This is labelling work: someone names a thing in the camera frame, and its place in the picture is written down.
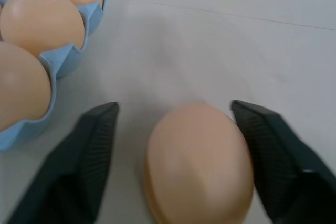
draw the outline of white table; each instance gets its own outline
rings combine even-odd
[[[51,125],[0,154],[0,223],[79,115],[109,101],[121,113],[99,224],[152,223],[137,163],[159,118],[193,101],[276,110],[336,172],[335,17],[336,0],[110,0],[81,65],[58,83]],[[246,223],[268,223],[257,200]]]

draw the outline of blue egg carton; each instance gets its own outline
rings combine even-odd
[[[3,6],[8,0],[0,0]],[[39,120],[22,120],[0,132],[0,151],[9,150],[18,144],[23,144],[36,138],[48,125],[56,101],[57,79],[69,75],[79,65],[83,52],[88,43],[88,37],[96,31],[108,0],[103,0],[103,7],[99,2],[77,6],[85,25],[85,40],[81,49],[75,44],[68,44],[64,47],[43,52],[39,61],[49,74],[51,83],[51,101],[47,113]]]

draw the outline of white surface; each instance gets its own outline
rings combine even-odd
[[[140,186],[146,139],[166,111],[192,101],[226,113],[232,99],[276,110],[336,172],[335,6],[336,0],[110,0],[80,67],[58,83],[49,128],[0,154],[0,223],[79,115],[109,101],[119,101],[121,113],[98,224],[152,223]],[[257,200],[246,223],[268,223]]]

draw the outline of egg carton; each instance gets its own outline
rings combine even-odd
[[[3,6],[8,0],[0,0]],[[48,125],[56,101],[57,79],[69,75],[79,65],[86,49],[89,36],[96,31],[108,0],[103,0],[103,7],[99,2],[77,6],[85,25],[85,40],[81,49],[75,44],[51,51],[42,52],[38,60],[49,74],[51,83],[51,101],[47,113],[39,120],[22,120],[0,132],[0,151],[9,150],[18,144],[23,144],[36,138]]]

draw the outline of egg tray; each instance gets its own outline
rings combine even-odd
[[[85,40],[79,50],[75,44],[42,52],[38,60],[48,72],[51,83],[51,101],[47,113],[39,120],[22,120],[0,132],[0,151],[9,150],[18,144],[36,138],[48,125],[56,101],[57,79],[69,75],[79,65],[86,49],[89,36],[96,31],[106,10],[108,0],[103,0],[103,7],[99,2],[77,6],[85,25]]]

